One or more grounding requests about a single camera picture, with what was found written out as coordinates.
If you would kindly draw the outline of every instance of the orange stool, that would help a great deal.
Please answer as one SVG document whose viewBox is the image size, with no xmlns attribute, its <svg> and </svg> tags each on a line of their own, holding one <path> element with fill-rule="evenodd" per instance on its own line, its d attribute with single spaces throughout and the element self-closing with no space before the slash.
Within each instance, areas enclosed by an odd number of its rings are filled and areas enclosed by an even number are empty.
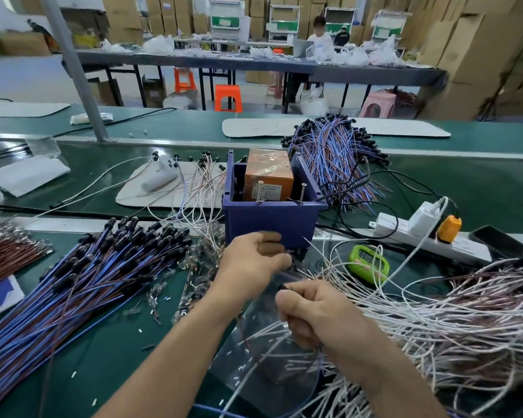
<svg viewBox="0 0 523 418">
<path fill-rule="evenodd" d="M 188 83 L 180 82 L 180 73 L 188 73 Z M 194 82 L 194 74 L 189 69 L 183 69 L 180 67 L 174 68 L 174 92 L 181 93 L 190 89 L 196 89 L 196 83 Z"/>
<path fill-rule="evenodd" d="M 234 98 L 235 109 L 223 110 L 223 98 Z M 242 113 L 242 97 L 238 85 L 215 85 L 215 111 L 236 111 Z"/>
</svg>

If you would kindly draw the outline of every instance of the table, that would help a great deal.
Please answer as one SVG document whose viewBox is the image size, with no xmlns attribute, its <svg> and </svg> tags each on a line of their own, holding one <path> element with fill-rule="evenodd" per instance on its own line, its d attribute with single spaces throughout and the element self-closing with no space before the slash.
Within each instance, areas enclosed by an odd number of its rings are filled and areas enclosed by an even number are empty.
<svg viewBox="0 0 523 418">
<path fill-rule="evenodd" d="M 193 57 L 191 55 L 148 55 L 137 53 L 106 53 L 102 49 L 79 49 L 81 64 L 148 64 L 153 66 L 189 67 L 197 69 L 256 70 L 309 75 L 310 82 L 361 83 L 365 85 L 389 86 L 437 86 L 442 87 L 447 74 L 440 69 L 411 69 L 377 66 L 332 66 L 316 64 L 305 58 L 252 58 L 244 53 L 233 53 L 222 57 Z M 203 80 L 200 79 L 202 107 L 205 109 Z M 288 102 L 283 97 L 285 113 Z"/>
<path fill-rule="evenodd" d="M 3 138 L 22 133 L 60 133 L 70 128 L 67 125 L 69 116 L 80 112 L 81 109 L 81 106 L 71 106 L 39 119 L 0 119 L 0 133 Z M 102 110 L 113 112 L 115 119 L 143 113 L 143 109 L 123 107 L 106 107 Z M 82 131 L 81 135 L 59 138 L 59 146 L 72 172 L 23 197 L 8 198 L 7 204 L 48 208 L 59 199 L 83 189 L 91 179 L 112 165 L 125 159 L 149 155 L 158 147 L 172 147 L 181 158 L 187 158 L 188 155 L 197 158 L 206 147 L 210 147 L 213 155 L 224 158 L 227 150 L 232 147 L 235 148 L 237 156 L 242 156 L 247 154 L 248 147 L 271 146 L 277 142 L 274 138 L 251 142 L 229 141 L 221 132 L 221 122 L 224 118 L 233 116 L 232 113 L 175 111 L 158 113 L 111 128 L 112 136 L 126 136 L 125 139 L 134 141 L 135 145 L 87 142 L 88 137 L 85 135 L 90 135 L 88 130 Z M 452 138 L 432 140 L 380 137 L 376 140 L 378 146 L 388 147 L 391 151 L 393 169 L 432 185 L 435 190 L 453 197 L 458 202 L 464 230 L 482 224 L 494 224 L 507 232 L 523 233 L 523 125 L 484 122 L 436 124 L 453 133 Z M 140 129 L 148 129 L 148 136 L 154 140 L 140 139 Z M 127 138 L 129 132 L 136 136 Z M 139 161 L 137 162 L 138 164 L 126 163 L 113 170 L 109 175 L 109 182 L 99 182 L 96 190 L 126 178 L 139 166 Z M 412 208 L 423 199 L 394 187 L 386 178 L 380 178 L 379 181 L 390 185 L 394 190 L 393 194 L 388 195 L 386 202 L 394 206 L 401 217 L 411 214 Z M 103 213 L 110 216 L 134 212 L 131 208 L 114 203 L 116 191 L 104 191 L 96 197 L 75 204 L 72 217 L 85 213 Z M 327 213 L 324 219 L 325 223 L 329 224 L 336 221 L 331 213 Z M 370 219 L 370 216 L 361 212 L 348 217 L 349 225 L 358 228 L 367 227 Z M 27 291 L 34 287 L 39 275 L 73 246 L 80 237 L 79 233 L 94 231 L 94 228 L 101 229 L 103 223 L 104 221 L 92 218 L 80 218 L 75 221 L 73 218 L 54 218 L 47 221 L 46 226 L 42 224 L 41 231 L 35 235 L 50 240 L 56 252 L 19 275 L 22 288 Z M 64 231 L 51 232 L 52 228 L 62 228 Z M 400 259 L 394 257 L 391 264 L 395 267 L 398 262 Z M 424 264 L 410 262 L 404 272 L 400 273 L 400 277 L 411 279 L 423 274 L 432 275 L 431 273 L 435 271 Z M 184 278 L 183 273 L 178 273 L 169 281 L 167 293 L 175 296 L 170 302 L 160 302 L 162 326 L 154 323 L 147 314 L 131 318 L 125 318 L 121 314 L 114 315 L 106 323 L 85 335 L 82 340 L 58 354 L 55 357 L 43 417 L 55 417 L 60 414 L 66 418 L 91 416 L 96 411 L 96 408 L 91 406 L 93 400 L 98 399 L 98 406 L 102 405 L 146 357 L 147 353 L 141 352 L 141 347 L 158 343 L 168 332 L 169 320 L 176 309 Z M 142 329 L 143 333 L 138 333 L 138 328 Z M 74 371 L 77 371 L 77 375 L 70 379 Z M 0 418 L 36 416 L 43 377 L 44 371 L 41 369 L 23 381 L 0 404 Z M 216 406 L 221 399 L 228 399 L 230 393 L 230 390 L 208 374 L 197 401 Z M 252 418 L 258 416 L 240 400 L 234 405 L 232 412 Z M 197 410 L 192 410 L 190 416 L 209 418 L 209 415 Z"/>
</svg>

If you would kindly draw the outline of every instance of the hand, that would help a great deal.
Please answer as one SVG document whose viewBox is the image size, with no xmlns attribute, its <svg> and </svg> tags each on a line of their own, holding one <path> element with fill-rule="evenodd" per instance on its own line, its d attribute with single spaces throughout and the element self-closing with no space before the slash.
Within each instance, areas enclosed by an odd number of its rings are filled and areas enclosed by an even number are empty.
<svg viewBox="0 0 523 418">
<path fill-rule="evenodd" d="M 257 298 L 273 274 L 291 266 L 291 256 L 284 253 L 280 240 L 277 232 L 254 232 L 234 238 L 223 252 L 209 292 L 235 301 L 240 309 L 247 300 Z"/>
<path fill-rule="evenodd" d="M 370 318 L 323 280 L 287 283 L 275 303 L 294 340 L 303 348 L 323 351 L 350 381 L 369 387 L 379 384 L 387 359 L 403 353 Z"/>
</svg>

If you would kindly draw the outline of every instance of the purple plastic box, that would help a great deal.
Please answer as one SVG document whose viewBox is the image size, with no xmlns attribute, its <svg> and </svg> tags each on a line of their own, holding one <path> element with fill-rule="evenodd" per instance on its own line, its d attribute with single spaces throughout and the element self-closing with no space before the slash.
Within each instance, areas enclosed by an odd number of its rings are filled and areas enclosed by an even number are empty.
<svg viewBox="0 0 523 418">
<path fill-rule="evenodd" d="M 281 243 L 287 249 L 310 246 L 308 241 L 311 241 L 314 236 L 318 212 L 327 208 L 327 203 L 325 200 L 314 201 L 322 194 L 299 154 L 294 154 L 291 168 L 294 175 L 293 199 L 300 197 L 300 184 L 307 184 L 302 203 L 294 201 L 243 202 L 240 193 L 244 188 L 246 164 L 235 163 L 234 152 L 229 151 L 223 195 L 227 243 L 246 233 L 270 230 L 282 235 Z"/>
</svg>

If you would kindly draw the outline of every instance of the white shirt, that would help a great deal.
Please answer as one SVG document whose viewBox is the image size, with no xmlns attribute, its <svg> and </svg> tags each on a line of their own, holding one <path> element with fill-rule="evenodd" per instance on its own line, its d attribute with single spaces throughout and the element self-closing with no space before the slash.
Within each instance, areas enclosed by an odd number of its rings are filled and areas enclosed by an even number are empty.
<svg viewBox="0 0 523 418">
<path fill-rule="evenodd" d="M 316 34 L 313 33 L 308 37 L 308 41 L 314 41 L 314 49 L 321 48 L 326 51 L 329 48 L 334 48 L 333 39 L 331 39 L 331 35 L 327 32 L 320 37 L 317 37 Z"/>
</svg>

